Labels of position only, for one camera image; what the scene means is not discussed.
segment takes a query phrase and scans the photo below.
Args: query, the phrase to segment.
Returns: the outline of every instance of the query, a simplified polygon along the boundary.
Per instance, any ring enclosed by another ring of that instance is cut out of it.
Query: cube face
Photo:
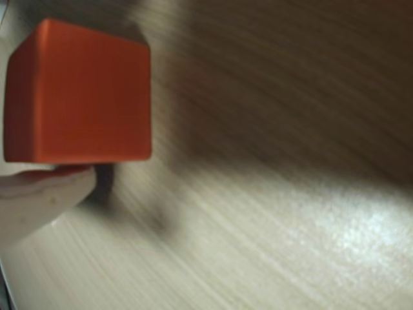
[[[6,160],[98,163],[148,158],[149,82],[146,46],[43,21],[9,61]],[[18,89],[28,91],[22,95]]]

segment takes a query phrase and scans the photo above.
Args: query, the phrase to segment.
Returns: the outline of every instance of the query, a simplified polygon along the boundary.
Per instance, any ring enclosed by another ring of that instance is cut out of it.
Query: table surface
[[[412,14],[11,0],[2,85],[44,17],[145,40],[154,125],[150,161],[101,166],[92,201],[5,253],[19,310],[412,309]]]

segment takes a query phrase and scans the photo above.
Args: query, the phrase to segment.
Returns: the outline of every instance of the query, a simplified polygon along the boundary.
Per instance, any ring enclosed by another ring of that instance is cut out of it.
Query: wooden table
[[[412,14],[11,0],[0,82],[44,17],[145,38],[154,124],[150,161],[3,256],[19,310],[412,309]]]

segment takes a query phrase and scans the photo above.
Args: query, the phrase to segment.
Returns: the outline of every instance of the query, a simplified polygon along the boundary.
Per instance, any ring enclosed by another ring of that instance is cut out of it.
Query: wood grain
[[[411,309],[412,14],[11,0],[3,71],[47,16],[145,40],[154,124],[153,158],[114,167],[111,196],[3,256],[19,309]]]

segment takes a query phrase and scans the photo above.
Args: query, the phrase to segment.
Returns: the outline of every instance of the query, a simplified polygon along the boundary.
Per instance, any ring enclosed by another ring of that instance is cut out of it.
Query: wooden block
[[[147,159],[149,48],[46,19],[10,57],[4,119],[6,161]]]

